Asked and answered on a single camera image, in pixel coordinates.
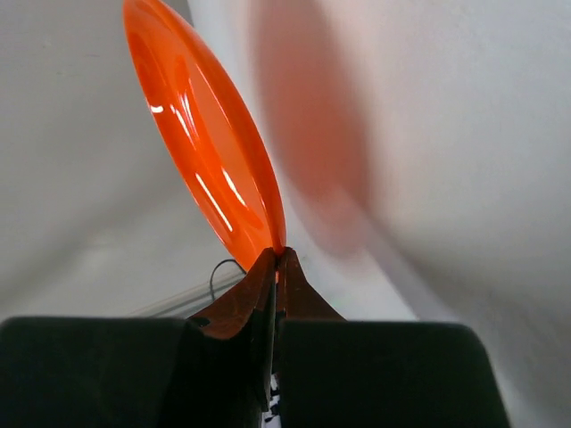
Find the orange plate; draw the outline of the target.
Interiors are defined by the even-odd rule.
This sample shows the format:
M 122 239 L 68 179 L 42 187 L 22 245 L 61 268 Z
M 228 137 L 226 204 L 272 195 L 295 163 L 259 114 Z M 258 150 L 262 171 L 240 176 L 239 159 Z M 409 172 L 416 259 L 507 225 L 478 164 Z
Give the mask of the orange plate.
M 267 248 L 282 253 L 286 223 L 276 175 L 222 64 L 163 1 L 126 1 L 122 11 L 148 109 L 213 231 L 244 270 Z

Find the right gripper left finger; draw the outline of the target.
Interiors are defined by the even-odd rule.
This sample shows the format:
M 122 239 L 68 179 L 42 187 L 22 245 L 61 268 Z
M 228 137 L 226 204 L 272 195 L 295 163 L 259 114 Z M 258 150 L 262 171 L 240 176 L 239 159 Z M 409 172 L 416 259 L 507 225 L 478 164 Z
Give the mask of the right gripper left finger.
M 12 317 L 4 427 L 257 427 L 270 403 L 276 253 L 188 317 Z

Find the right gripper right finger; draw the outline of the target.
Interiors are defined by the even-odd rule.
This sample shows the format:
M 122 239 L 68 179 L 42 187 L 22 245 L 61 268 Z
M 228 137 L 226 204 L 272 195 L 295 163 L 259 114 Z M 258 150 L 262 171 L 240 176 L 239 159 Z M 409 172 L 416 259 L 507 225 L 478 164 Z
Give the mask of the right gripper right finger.
M 279 260 L 277 352 L 284 427 L 506 427 L 484 345 L 468 327 L 347 321 Z

